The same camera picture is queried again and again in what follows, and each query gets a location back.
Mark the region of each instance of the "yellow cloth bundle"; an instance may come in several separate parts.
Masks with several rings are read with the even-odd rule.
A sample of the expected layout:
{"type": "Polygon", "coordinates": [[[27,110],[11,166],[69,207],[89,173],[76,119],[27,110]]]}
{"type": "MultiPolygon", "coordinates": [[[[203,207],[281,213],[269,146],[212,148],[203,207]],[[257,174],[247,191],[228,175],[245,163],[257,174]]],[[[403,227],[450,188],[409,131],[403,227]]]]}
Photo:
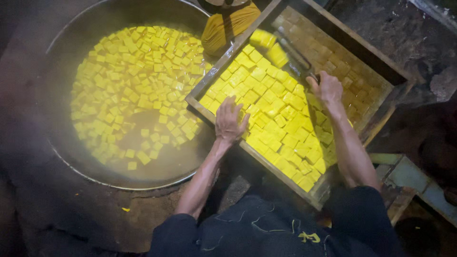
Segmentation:
{"type": "Polygon", "coordinates": [[[243,33],[260,15],[260,10],[253,2],[250,5],[232,12],[230,15],[215,14],[208,18],[202,35],[202,46],[205,53],[211,56],[220,56],[226,49],[224,46],[232,38],[226,38],[233,30],[233,37],[243,33]]]}

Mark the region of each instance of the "person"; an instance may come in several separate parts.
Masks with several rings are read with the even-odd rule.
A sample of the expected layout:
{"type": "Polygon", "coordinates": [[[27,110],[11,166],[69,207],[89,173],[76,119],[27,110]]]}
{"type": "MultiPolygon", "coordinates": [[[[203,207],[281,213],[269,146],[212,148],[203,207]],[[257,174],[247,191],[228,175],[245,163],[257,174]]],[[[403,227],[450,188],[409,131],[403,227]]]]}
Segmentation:
{"type": "Polygon", "coordinates": [[[306,78],[328,111],[339,170],[347,187],[332,192],[325,207],[332,227],[322,228],[281,201],[245,195],[197,226],[218,176],[221,160],[240,139],[249,114],[237,122],[240,105],[228,97],[217,110],[216,141],[185,189],[175,210],[154,229],[148,256],[403,256],[379,193],[380,183],[341,102],[336,77],[320,72],[320,85],[306,78]]]}

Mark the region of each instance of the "concrete floor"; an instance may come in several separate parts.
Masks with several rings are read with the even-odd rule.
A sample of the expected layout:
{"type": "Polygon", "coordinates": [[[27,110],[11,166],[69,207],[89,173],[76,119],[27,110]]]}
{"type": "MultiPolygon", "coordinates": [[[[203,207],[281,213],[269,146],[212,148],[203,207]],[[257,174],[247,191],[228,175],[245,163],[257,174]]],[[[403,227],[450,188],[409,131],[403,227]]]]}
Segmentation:
{"type": "MultiPolygon", "coordinates": [[[[14,186],[13,192],[9,190],[14,201],[8,203],[14,205],[15,215],[10,212],[9,217],[16,217],[20,224],[30,256],[120,256],[118,252],[145,252],[153,228],[173,212],[184,186],[133,193],[86,181],[56,158],[45,131],[39,129],[43,120],[34,105],[33,85],[44,52],[70,18],[95,2],[34,3],[36,6],[19,23],[0,61],[0,120],[4,121],[0,128],[1,167],[14,186]],[[131,211],[124,212],[121,207],[131,211]]],[[[455,35],[434,20],[424,19],[421,11],[404,0],[345,0],[332,13],[418,79],[422,78],[425,87],[434,75],[456,65],[455,35]]],[[[392,122],[386,128],[388,133],[381,135],[391,135],[397,131],[396,126],[392,122]]],[[[382,146],[379,143],[373,149],[382,146]]],[[[228,166],[209,200],[213,201],[209,206],[217,208],[207,209],[205,214],[232,205],[251,185],[259,184],[264,175],[256,166],[228,166]]]]}

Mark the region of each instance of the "tofu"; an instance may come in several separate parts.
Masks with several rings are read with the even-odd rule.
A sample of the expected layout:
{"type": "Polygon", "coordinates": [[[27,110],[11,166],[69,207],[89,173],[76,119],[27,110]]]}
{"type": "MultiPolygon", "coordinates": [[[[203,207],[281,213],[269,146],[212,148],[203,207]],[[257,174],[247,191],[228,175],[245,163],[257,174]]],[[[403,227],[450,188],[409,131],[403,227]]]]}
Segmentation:
{"type": "Polygon", "coordinates": [[[129,161],[127,164],[127,170],[134,171],[137,169],[137,162],[136,161],[129,161]]]}

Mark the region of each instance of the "submerged tofu cube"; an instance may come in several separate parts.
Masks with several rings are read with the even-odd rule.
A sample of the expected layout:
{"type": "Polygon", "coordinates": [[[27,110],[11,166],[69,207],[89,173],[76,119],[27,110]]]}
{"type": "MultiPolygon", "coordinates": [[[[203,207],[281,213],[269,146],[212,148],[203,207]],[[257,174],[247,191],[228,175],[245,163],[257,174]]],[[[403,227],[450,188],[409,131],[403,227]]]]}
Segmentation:
{"type": "Polygon", "coordinates": [[[148,155],[143,151],[137,152],[137,158],[141,161],[141,163],[143,165],[146,165],[151,161],[151,159],[148,157],[148,155]]]}
{"type": "Polygon", "coordinates": [[[127,170],[134,171],[137,169],[137,162],[136,161],[129,161],[127,165],[127,170]]]}

